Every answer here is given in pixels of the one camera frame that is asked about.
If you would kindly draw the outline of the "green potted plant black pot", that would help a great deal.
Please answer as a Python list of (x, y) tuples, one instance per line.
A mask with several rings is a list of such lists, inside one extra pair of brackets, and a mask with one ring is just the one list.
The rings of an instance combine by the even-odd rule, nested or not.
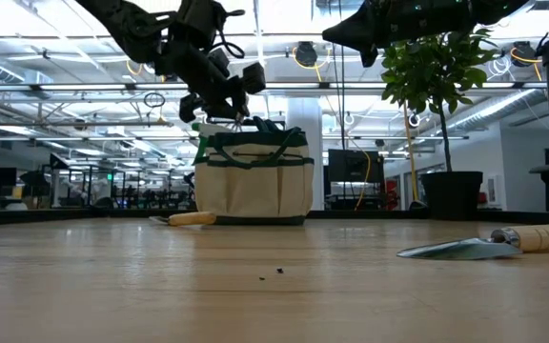
[(489, 29), (451, 31), (395, 43), (384, 53), (382, 98), (416, 114), (430, 111), (439, 117), (445, 170), (420, 177), (435, 219), (466, 220), (477, 211), (483, 174), (453, 170), (446, 116), (460, 104), (471, 105), (465, 92), (487, 82), (480, 66), (498, 52), (490, 37)]

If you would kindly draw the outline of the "black wall screen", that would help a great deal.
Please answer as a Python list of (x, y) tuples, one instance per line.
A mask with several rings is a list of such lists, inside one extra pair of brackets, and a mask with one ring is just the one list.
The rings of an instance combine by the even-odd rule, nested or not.
[(331, 182), (382, 183), (384, 159), (377, 151), (328, 150)]

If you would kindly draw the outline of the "white green spray bottle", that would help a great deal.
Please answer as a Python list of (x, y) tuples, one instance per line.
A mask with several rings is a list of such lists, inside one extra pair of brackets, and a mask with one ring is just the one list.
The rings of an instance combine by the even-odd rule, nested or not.
[(198, 133), (199, 138), (198, 150), (193, 161), (194, 165), (205, 155), (205, 150), (210, 136), (221, 132), (232, 132), (232, 130), (224, 126), (198, 122), (192, 123), (192, 130)]

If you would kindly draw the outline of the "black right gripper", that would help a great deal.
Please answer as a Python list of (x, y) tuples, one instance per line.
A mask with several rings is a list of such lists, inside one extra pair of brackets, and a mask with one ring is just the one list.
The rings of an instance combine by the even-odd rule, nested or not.
[(322, 32), (325, 41), (347, 48), (366, 48), (361, 63), (371, 67), (378, 49), (392, 43), (437, 33), (437, 18), (451, 0), (364, 0), (349, 18)]

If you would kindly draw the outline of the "black aluminium table frame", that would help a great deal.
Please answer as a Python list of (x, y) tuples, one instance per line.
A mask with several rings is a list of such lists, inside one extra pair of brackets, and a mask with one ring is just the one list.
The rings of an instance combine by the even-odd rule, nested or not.
[[(111, 218), (148, 218), (150, 216), (168, 217), (171, 214), (185, 213), (165, 209), (121, 210), (121, 209), (62, 209), (0, 211), (0, 225), (47, 222), (62, 220)], [(427, 210), (417, 211), (310, 211), (307, 219), (378, 219), (378, 220), (426, 220), (432, 219)], [(501, 222), (527, 225), (549, 224), (549, 212), (504, 212), (479, 210), (469, 221)]]

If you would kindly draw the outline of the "wide trowel wooden handle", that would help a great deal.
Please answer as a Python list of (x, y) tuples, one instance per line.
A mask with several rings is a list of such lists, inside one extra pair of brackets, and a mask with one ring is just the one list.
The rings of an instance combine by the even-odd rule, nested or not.
[(483, 260), (549, 252), (549, 224), (496, 229), (489, 238), (467, 238), (402, 250), (402, 258)]

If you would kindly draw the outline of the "narrow trowel wooden handle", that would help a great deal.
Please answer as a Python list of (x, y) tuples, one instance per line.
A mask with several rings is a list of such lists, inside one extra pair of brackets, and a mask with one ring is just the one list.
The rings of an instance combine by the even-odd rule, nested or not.
[(217, 217), (211, 212), (186, 212), (172, 214), (168, 217), (150, 216), (149, 219), (170, 227), (184, 227), (212, 225), (216, 222)]

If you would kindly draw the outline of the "cream canvas bag green trim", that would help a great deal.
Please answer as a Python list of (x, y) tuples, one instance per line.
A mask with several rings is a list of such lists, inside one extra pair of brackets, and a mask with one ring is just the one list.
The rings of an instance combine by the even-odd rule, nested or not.
[(221, 223), (300, 225), (312, 209), (315, 161), (305, 132), (218, 132), (194, 164), (197, 209)]

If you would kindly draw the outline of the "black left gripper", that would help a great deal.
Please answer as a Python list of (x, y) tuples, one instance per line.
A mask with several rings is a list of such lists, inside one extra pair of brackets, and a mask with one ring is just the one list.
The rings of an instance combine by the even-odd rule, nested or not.
[(189, 94), (180, 100), (179, 118), (185, 123), (194, 121), (196, 109), (203, 110), (212, 118), (248, 117), (247, 95), (266, 89), (264, 69), (259, 62), (246, 67), (241, 77), (227, 77), (209, 63), (206, 69), (192, 71), (183, 80)]

